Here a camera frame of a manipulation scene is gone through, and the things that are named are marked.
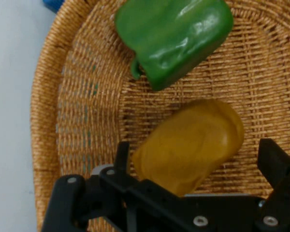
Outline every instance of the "screw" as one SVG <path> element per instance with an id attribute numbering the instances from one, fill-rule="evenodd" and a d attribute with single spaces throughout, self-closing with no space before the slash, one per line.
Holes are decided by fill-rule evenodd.
<path id="1" fill-rule="evenodd" d="M 115 171 L 113 169 L 110 169 L 106 172 L 106 174 L 108 175 L 114 175 L 115 174 Z"/>
<path id="2" fill-rule="evenodd" d="M 208 220 L 204 216 L 197 216 L 194 218 L 193 224 L 195 224 L 197 227 L 204 227 L 208 225 Z"/>
<path id="3" fill-rule="evenodd" d="M 71 177 L 68 179 L 68 183 L 69 184 L 72 184 L 72 183 L 75 183 L 76 182 L 76 178 L 75 177 Z"/>
<path id="4" fill-rule="evenodd" d="M 265 204 L 265 200 L 261 200 L 261 201 L 259 201 L 258 206 L 259 206 L 260 208 L 262 208 L 262 207 L 264 206 L 264 204 Z"/>
<path id="5" fill-rule="evenodd" d="M 270 227 L 278 226 L 278 220 L 272 216 L 265 216 L 263 218 L 263 223 L 267 226 L 270 226 Z"/>

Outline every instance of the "yellow bell pepper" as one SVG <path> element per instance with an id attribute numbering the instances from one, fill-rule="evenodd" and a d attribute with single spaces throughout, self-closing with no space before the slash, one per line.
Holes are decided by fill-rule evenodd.
<path id="1" fill-rule="evenodd" d="M 198 100 L 160 124 L 133 154 L 140 179 L 182 196 L 242 146 L 244 127 L 226 103 Z"/>

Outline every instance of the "woven basket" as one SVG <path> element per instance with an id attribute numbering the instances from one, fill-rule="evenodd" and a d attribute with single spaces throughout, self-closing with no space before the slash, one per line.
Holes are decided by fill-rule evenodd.
<path id="1" fill-rule="evenodd" d="M 271 188 L 256 166 L 258 142 L 270 137 L 290 154 L 290 0 L 229 0 L 235 18 L 226 42 L 185 78 L 152 92 L 132 79 L 133 53 L 119 39 L 114 14 L 124 0 L 67 0 L 45 40 L 31 99 L 38 229 L 54 181 L 89 177 L 113 163 L 119 141 L 133 152 L 185 102 L 215 98 L 240 114 L 239 153 L 197 190 L 266 197 Z M 91 231 L 112 231 L 102 219 Z"/>

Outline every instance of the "black plastic part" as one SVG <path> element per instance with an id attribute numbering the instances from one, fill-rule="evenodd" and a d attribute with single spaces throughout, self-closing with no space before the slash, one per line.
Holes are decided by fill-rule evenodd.
<path id="1" fill-rule="evenodd" d="M 85 191 L 85 180 L 80 175 L 67 175 L 58 179 L 53 188 L 41 232 L 85 232 L 87 225 L 74 220 L 77 199 Z"/>
<path id="2" fill-rule="evenodd" d="M 265 216 L 275 217 L 279 224 L 272 228 L 263 223 Z M 290 231 L 290 174 L 275 188 L 260 211 L 257 221 L 259 231 L 288 232 Z"/>
<path id="3" fill-rule="evenodd" d="M 189 205 L 201 208 L 215 219 L 218 230 L 224 232 L 252 232 L 254 217 L 264 199 L 255 196 L 198 196 L 188 197 Z"/>
<path id="4" fill-rule="evenodd" d="M 290 173 L 290 156 L 272 139 L 261 139 L 259 144 L 258 168 L 275 188 Z"/>
<path id="5" fill-rule="evenodd" d="M 129 142 L 121 142 L 117 148 L 114 168 L 127 173 L 129 170 Z"/>
<path id="6" fill-rule="evenodd" d="M 112 215 L 120 206 L 121 201 L 118 195 L 112 191 L 102 190 L 99 185 L 99 176 L 92 175 L 86 180 L 86 191 L 78 201 L 74 216 L 83 224 L 92 218 Z"/>
<path id="7" fill-rule="evenodd" d="M 267 200 L 178 198 L 149 180 L 139 182 L 128 175 L 128 163 L 129 144 L 120 143 L 113 168 L 86 182 L 78 175 L 60 178 L 42 232 L 84 232 L 88 220 L 98 217 L 119 232 L 290 232 L 290 157 L 273 140 L 262 139 L 259 148 L 258 167 L 275 187 Z M 206 217 L 208 224 L 196 226 L 196 216 Z M 278 225 L 266 225 L 265 216 L 275 217 Z"/>

